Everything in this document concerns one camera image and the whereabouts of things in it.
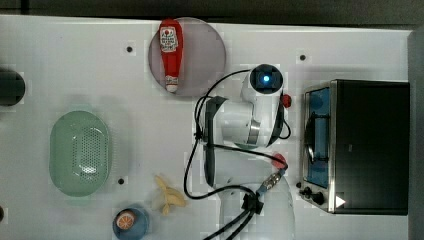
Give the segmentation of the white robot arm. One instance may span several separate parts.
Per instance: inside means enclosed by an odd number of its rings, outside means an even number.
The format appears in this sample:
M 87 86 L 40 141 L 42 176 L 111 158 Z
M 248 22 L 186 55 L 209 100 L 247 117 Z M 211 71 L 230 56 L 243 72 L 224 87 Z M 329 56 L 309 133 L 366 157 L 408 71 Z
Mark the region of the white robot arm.
M 284 124 L 283 75 L 273 65 L 247 71 L 241 98 L 215 96 L 201 111 L 204 172 L 218 192 L 219 240 L 295 240 L 286 168 L 270 146 Z

